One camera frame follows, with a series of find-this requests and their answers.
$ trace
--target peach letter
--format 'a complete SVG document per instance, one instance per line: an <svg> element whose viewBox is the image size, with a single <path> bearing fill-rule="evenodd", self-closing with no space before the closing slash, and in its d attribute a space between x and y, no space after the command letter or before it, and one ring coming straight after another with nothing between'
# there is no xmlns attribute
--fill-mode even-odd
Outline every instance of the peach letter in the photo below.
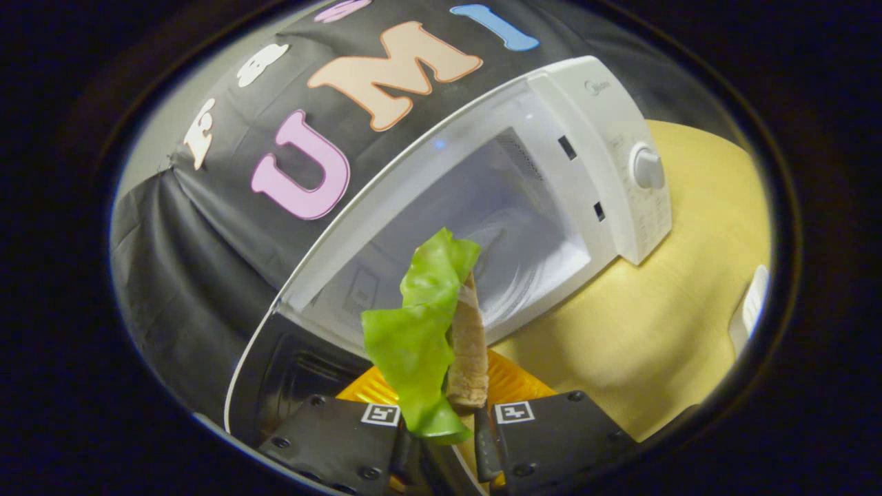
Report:
<svg viewBox="0 0 882 496"><path fill-rule="evenodd" d="M370 127L385 131L406 116L414 103L406 96L392 98L377 85L430 94L432 85L419 62L435 72L435 80L449 83L481 67L483 60L466 55L408 21L380 35L388 58L342 56L316 71L310 88L328 85L341 91L370 112Z"/></svg>

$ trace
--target pink letter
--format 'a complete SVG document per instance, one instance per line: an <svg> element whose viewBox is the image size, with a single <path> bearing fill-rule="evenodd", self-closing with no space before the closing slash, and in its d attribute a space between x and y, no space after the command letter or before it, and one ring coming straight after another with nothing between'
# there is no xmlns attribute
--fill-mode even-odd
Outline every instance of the pink letter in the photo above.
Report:
<svg viewBox="0 0 882 496"><path fill-rule="evenodd" d="M367 7L369 4L370 0L347 0L346 2L334 5L334 7L324 9L313 20L327 24L343 19L352 12Z"/></svg>
<svg viewBox="0 0 882 496"><path fill-rule="evenodd" d="M266 154L254 170L251 189L266 193L291 214L310 221L325 216L343 198L349 185L346 156L306 123L306 113L297 110L279 128L276 143L291 144L318 162L325 178L314 190L306 190L276 167L273 154Z"/></svg>

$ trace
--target yellow table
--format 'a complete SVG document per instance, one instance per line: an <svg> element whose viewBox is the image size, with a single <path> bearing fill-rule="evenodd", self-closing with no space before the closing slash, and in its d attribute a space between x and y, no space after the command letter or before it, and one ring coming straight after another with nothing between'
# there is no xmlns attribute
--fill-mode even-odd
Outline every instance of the yellow table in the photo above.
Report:
<svg viewBox="0 0 882 496"><path fill-rule="evenodd" d="M771 251L751 157L713 134L649 126L669 183L670 235L640 267L616 260L492 347L558 392L585 391L636 440L701 402L729 371L729 320Z"/></svg>

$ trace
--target white object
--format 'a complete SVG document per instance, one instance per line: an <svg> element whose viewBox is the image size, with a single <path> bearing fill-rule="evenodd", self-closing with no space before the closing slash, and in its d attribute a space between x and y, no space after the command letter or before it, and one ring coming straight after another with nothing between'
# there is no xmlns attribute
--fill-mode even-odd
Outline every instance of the white object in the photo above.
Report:
<svg viewBox="0 0 882 496"><path fill-rule="evenodd" d="M251 56L239 69L235 76L239 79L239 87L244 88L253 83L266 68L273 62L285 55L291 45L277 45L275 43L263 47L258 53Z"/></svg>
<svg viewBox="0 0 882 496"><path fill-rule="evenodd" d="M291 274L279 312L366 356L361 312L400 307L414 250L443 227L482 246L475 283L493 343L618 255L642 262L670 232L670 196L647 124L612 73L592 56L552 64L390 162Z"/></svg>
<svg viewBox="0 0 882 496"><path fill-rule="evenodd" d="M632 172L637 186L655 190L664 187L664 169L662 158L649 147L634 147Z"/></svg>
<svg viewBox="0 0 882 496"><path fill-rule="evenodd" d="M190 151L193 153L193 168L196 170L202 167L202 162L205 161L208 154L208 148L212 145L213 135L208 133L214 124L212 115L208 113L212 107L214 107L214 98L209 98L183 137L183 143L190 147Z"/></svg>
<svg viewBox="0 0 882 496"><path fill-rule="evenodd" d="M759 315L766 301L766 292L769 285L769 271L766 266L759 266L753 273L753 281L744 293L738 309L732 315L729 322L729 337L732 346L735 347L735 356L741 355L744 345L751 338L753 329L757 326Z"/></svg>

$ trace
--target green lettuce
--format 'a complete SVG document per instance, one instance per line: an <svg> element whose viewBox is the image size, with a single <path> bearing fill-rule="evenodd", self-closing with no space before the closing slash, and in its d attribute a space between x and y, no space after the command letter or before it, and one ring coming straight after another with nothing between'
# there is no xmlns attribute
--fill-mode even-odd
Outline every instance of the green lettuce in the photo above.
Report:
<svg viewBox="0 0 882 496"><path fill-rule="evenodd" d="M472 436L442 387L453 362L447 329L480 253L478 244L441 229L416 249L401 281L401 308L362 312L364 348L398 393L408 430L437 444Z"/></svg>

